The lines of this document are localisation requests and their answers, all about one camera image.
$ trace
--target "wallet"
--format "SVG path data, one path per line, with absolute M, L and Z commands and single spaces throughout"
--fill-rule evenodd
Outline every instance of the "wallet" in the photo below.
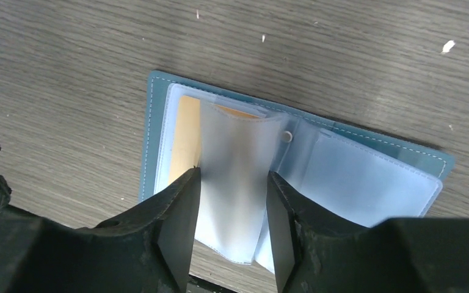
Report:
M 361 226 L 420 217 L 454 158 L 286 105 L 160 71 L 148 77 L 139 200 L 189 168 L 202 173 L 195 238 L 274 272 L 266 178 Z

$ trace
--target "teal leather border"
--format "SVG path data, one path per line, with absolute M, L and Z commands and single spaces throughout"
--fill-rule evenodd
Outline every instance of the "teal leather border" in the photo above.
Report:
M 319 125 L 320 128 L 326 128 L 388 156 L 394 157 L 415 168 L 432 174 L 441 180 L 445 179 L 454 167 L 454 157 L 441 151 L 355 126 L 335 122 L 286 105 L 242 95 L 161 71 L 152 71 L 148 77 L 145 139 L 141 162 L 139 201 L 144 201 L 153 195 L 166 94 L 168 86 L 172 83 L 186 85 L 217 95 L 226 96 L 231 99 L 302 117 L 310 123 Z

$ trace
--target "white speck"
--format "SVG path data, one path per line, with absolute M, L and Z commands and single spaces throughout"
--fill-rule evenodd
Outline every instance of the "white speck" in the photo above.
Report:
M 443 46 L 442 54 L 446 54 L 450 52 L 450 49 L 455 45 L 456 43 L 453 40 L 450 40 L 446 42 L 446 44 Z

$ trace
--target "blue wallet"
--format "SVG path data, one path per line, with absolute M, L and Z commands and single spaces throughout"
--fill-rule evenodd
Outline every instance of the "blue wallet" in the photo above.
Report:
M 147 92 L 139 200 L 168 185 L 179 99 L 200 100 L 203 179 L 195 238 L 230 261 L 256 261 L 271 272 L 269 170 L 317 204 L 373 226 L 425 215 L 454 166 L 441 151 L 160 71 L 150 73 Z

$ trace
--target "wood grain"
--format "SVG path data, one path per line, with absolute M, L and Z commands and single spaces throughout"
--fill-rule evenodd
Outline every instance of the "wood grain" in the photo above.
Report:
M 154 69 L 438 145 L 457 165 L 430 215 L 469 217 L 469 0 L 0 0 L 13 204 L 69 226 L 134 205 Z M 201 245 L 192 272 L 275 290 Z

